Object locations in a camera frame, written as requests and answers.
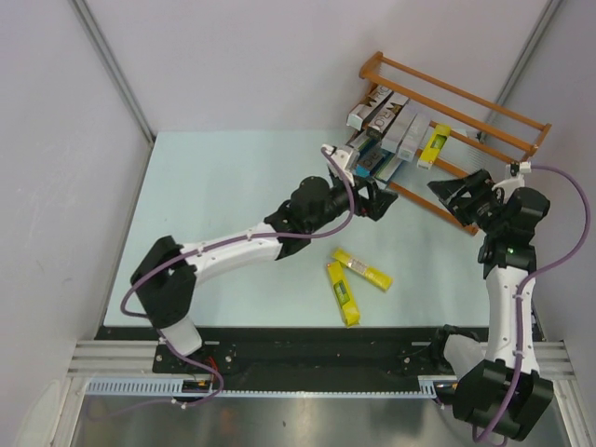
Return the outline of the lilac Protefix toothpaste box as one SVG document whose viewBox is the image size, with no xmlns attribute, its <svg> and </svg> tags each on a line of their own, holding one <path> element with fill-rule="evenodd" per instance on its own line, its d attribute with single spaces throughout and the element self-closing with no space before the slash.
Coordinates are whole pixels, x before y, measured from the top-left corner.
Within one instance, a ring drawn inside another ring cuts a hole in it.
<svg viewBox="0 0 596 447">
<path fill-rule="evenodd" d="M 400 146 L 397 156 L 406 162 L 412 162 L 421 141 L 424 139 L 429 127 L 430 119 L 422 113 L 417 114 L 411 125 L 408 127 Z"/>
</svg>

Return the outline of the blue toothpaste box with barcode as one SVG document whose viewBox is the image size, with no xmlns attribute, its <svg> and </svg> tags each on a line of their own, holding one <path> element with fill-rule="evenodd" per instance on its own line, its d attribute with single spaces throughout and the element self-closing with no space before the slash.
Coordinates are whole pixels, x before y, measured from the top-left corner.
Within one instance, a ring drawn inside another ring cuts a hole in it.
<svg viewBox="0 0 596 447">
<path fill-rule="evenodd" d="M 365 132 L 361 132 L 349 140 L 346 145 L 361 152 L 375 143 L 375 140 L 369 137 Z"/>
</svg>

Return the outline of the yellow Curaprox box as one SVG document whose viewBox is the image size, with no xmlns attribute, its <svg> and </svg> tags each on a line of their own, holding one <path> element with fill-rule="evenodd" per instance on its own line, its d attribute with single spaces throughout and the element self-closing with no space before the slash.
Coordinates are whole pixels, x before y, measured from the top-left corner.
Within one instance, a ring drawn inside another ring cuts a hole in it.
<svg viewBox="0 0 596 447">
<path fill-rule="evenodd" d="M 417 168 L 430 170 L 433 167 L 451 134 L 451 130 L 452 128 L 450 126 L 443 124 L 432 126 L 432 133 L 418 157 L 416 163 Z"/>
<path fill-rule="evenodd" d="M 391 276 L 364 263 L 343 249 L 335 250 L 332 253 L 332 258 L 334 261 L 339 262 L 342 266 L 364 278 L 381 291 L 388 291 L 393 284 L 393 278 Z"/>
<path fill-rule="evenodd" d="M 347 327 L 359 325 L 359 308 L 345 276 L 344 268 L 339 262 L 334 261 L 327 264 L 327 272 L 344 324 Z"/>
</svg>

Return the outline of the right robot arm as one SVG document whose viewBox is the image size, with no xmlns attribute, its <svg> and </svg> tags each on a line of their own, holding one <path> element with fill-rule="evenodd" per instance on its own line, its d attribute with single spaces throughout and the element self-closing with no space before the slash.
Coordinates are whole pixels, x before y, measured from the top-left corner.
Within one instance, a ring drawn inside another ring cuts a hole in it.
<svg viewBox="0 0 596 447">
<path fill-rule="evenodd" d="M 457 386 L 447 403 L 455 418 L 471 424 L 476 440 L 493 434 L 524 440 L 554 396 L 539 372 L 532 329 L 532 239 L 550 202 L 522 175 L 496 183 L 485 169 L 427 186 L 459 223 L 483 232 L 478 262 L 489 297 L 487 345 L 446 325 L 429 350 L 430 364 L 454 372 Z"/>
</svg>

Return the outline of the silver black R&O charcoal box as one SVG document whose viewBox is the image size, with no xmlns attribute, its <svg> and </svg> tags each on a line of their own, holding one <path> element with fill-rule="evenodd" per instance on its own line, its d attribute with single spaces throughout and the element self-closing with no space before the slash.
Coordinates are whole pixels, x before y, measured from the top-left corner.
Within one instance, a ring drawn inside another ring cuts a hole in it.
<svg viewBox="0 0 596 447">
<path fill-rule="evenodd" d="M 369 116 L 382 105 L 393 93 L 390 88 L 377 85 L 363 100 L 361 100 L 348 114 L 346 124 L 361 130 Z"/>
</svg>

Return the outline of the lilac text-side toothpaste box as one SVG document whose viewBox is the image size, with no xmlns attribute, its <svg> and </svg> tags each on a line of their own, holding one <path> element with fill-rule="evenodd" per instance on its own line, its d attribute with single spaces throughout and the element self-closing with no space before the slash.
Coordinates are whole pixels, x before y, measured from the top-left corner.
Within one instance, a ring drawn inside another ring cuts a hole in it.
<svg viewBox="0 0 596 447">
<path fill-rule="evenodd" d="M 416 118 L 417 112 L 418 108 L 409 103 L 400 110 L 381 141 L 381 148 L 383 150 L 390 153 L 396 153 L 398 151 L 398 147 Z"/>
</svg>

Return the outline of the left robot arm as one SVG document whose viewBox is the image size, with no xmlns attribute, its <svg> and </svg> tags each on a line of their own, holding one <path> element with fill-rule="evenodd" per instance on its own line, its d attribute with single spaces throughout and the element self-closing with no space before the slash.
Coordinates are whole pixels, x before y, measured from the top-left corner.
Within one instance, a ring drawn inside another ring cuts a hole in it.
<svg viewBox="0 0 596 447">
<path fill-rule="evenodd" d="M 245 265 L 292 256 L 342 214 L 378 221 L 397 198 L 372 178 L 343 183 L 307 177 L 274 213 L 244 233 L 186 245 L 161 237 L 132 274 L 132 291 L 145 317 L 174 349 L 174 362 L 195 372 L 206 360 L 203 340 L 189 316 L 196 286 Z"/>
</svg>

